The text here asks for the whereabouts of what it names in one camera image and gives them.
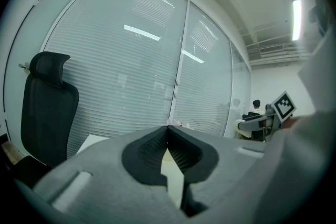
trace ceiling light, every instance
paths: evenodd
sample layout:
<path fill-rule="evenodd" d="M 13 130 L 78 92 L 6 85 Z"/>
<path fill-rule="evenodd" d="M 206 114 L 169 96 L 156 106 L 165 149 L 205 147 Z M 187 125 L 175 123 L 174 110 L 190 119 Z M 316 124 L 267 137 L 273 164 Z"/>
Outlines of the ceiling light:
<path fill-rule="evenodd" d="M 124 29 L 132 31 L 132 32 L 137 33 L 137 34 L 140 34 L 140 35 L 143 35 L 145 37 L 149 37 L 149 38 L 154 39 L 156 41 L 160 40 L 160 37 L 157 37 L 155 35 L 152 35 L 150 33 L 147 33 L 145 31 L 142 31 L 140 29 L 137 29 L 137 28 L 134 28 L 134 27 L 131 27 L 131 26 L 128 26 L 128 25 L 124 25 Z"/>
<path fill-rule="evenodd" d="M 294 12 L 294 25 L 293 25 L 293 38 L 292 40 L 298 40 L 301 32 L 301 20 L 302 20 L 302 3 L 301 0 L 293 1 Z"/>
<path fill-rule="evenodd" d="M 185 51 L 185 50 L 182 50 L 182 53 L 184 55 L 187 55 L 188 57 L 190 57 L 191 59 L 197 61 L 197 62 L 200 62 L 200 63 L 204 63 L 204 61 L 200 60 L 200 58 L 197 58 L 196 56 L 193 56 L 192 54 L 190 54 L 189 52 Z"/>

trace air vent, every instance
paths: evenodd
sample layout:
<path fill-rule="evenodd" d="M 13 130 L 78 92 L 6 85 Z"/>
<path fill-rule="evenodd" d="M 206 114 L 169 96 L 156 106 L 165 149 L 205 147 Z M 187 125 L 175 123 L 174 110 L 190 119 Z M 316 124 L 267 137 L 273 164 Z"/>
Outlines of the air vent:
<path fill-rule="evenodd" d="M 259 49 L 260 55 L 265 55 L 265 54 L 272 54 L 274 52 L 281 52 L 284 51 L 283 45 L 274 45 L 274 46 L 269 46 L 265 48 Z"/>

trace chair headrest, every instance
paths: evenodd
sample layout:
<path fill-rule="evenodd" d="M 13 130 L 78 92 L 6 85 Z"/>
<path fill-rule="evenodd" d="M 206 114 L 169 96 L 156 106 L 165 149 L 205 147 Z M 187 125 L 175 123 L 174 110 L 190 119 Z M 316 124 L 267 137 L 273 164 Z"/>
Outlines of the chair headrest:
<path fill-rule="evenodd" d="M 69 58 L 69 55 L 43 51 L 33 57 L 29 71 L 35 78 L 52 86 L 62 88 L 63 64 Z"/>

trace seated person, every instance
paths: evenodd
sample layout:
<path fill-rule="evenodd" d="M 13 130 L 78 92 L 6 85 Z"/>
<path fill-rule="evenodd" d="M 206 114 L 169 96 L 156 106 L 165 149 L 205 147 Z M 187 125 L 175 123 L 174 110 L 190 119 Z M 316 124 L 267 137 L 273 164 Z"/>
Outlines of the seated person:
<path fill-rule="evenodd" d="M 259 115 L 264 115 L 265 114 L 264 111 L 260 110 L 260 100 L 254 100 L 253 101 L 253 107 L 254 107 L 254 109 L 251 110 L 250 112 L 257 113 Z"/>

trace chair seat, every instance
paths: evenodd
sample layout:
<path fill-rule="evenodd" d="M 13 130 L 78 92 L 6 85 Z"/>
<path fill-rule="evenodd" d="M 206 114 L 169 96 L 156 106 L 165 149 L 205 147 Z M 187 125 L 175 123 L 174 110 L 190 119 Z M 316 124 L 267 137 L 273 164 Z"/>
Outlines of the chair seat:
<path fill-rule="evenodd" d="M 44 165 L 31 156 L 24 157 L 10 170 L 13 177 L 32 188 L 51 167 Z"/>

